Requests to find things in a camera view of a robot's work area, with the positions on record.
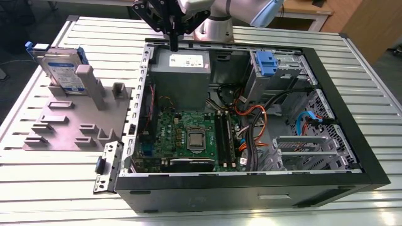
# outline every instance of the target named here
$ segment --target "cpu socket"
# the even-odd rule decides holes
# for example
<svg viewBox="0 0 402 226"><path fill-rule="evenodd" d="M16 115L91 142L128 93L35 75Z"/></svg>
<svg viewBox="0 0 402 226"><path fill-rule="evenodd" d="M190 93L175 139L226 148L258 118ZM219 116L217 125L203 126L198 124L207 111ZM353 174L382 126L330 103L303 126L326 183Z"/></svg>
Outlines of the cpu socket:
<svg viewBox="0 0 402 226"><path fill-rule="evenodd" d="M206 131L188 130L187 131L187 149L192 153L199 154L206 150Z"/></svg>

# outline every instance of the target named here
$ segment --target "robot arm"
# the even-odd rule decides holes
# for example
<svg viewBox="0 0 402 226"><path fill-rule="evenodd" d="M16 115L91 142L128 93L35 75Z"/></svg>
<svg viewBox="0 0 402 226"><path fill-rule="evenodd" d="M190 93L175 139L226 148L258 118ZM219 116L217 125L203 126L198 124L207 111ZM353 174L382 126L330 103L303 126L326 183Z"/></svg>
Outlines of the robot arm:
<svg viewBox="0 0 402 226"><path fill-rule="evenodd" d="M132 9L156 32L170 39L170 50L178 51L178 40L195 29L199 40L229 41L233 38L231 17L251 26L266 27L285 0L136 0Z"/></svg>

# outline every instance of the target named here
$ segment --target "connector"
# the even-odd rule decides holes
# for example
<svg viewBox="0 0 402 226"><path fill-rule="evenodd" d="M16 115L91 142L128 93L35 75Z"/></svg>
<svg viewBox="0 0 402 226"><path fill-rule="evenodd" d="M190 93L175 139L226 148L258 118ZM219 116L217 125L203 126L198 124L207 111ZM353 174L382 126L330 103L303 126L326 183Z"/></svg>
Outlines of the connector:
<svg viewBox="0 0 402 226"><path fill-rule="evenodd" d="M333 124L338 124L335 119L331 118L322 118L322 119L311 119L307 118L306 119L307 123L313 126L317 127L318 125L333 125Z"/></svg>
<svg viewBox="0 0 402 226"><path fill-rule="evenodd" d="M257 61L262 69L262 76L265 77L274 76L278 70L278 60L275 59L273 52L258 51Z"/></svg>

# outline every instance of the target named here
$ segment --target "blue plastic latch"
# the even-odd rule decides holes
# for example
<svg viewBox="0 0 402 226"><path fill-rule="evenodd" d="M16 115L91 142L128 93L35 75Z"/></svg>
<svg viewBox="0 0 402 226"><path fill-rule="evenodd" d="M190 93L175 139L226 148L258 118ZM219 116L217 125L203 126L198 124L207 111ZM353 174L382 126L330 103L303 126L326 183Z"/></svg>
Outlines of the blue plastic latch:
<svg viewBox="0 0 402 226"><path fill-rule="evenodd" d="M27 42L27 43L26 43L27 52L28 52L28 54L31 55L31 57L32 57L32 59L34 59L34 55L32 55L34 49L32 49L32 46L34 46L34 43L32 43L32 42Z"/></svg>
<svg viewBox="0 0 402 226"><path fill-rule="evenodd" d="M87 59L87 55L86 55L83 47L79 47L76 49L76 52L78 52L78 55L79 55L79 57L82 59L83 64L88 65L90 63L88 63L88 59Z"/></svg>
<svg viewBox="0 0 402 226"><path fill-rule="evenodd" d="M274 76L278 70L278 60L275 59L273 52L258 51L257 61L262 69L262 76L265 77Z"/></svg>

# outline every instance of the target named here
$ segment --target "open computer tower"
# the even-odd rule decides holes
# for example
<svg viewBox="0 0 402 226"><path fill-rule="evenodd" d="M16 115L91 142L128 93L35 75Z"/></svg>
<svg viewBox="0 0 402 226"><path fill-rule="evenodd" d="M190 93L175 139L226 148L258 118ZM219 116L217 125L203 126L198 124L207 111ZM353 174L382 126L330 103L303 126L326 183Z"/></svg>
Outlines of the open computer tower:
<svg viewBox="0 0 402 226"><path fill-rule="evenodd" d="M321 206L390 183L313 48L146 40L94 193L138 212Z"/></svg>

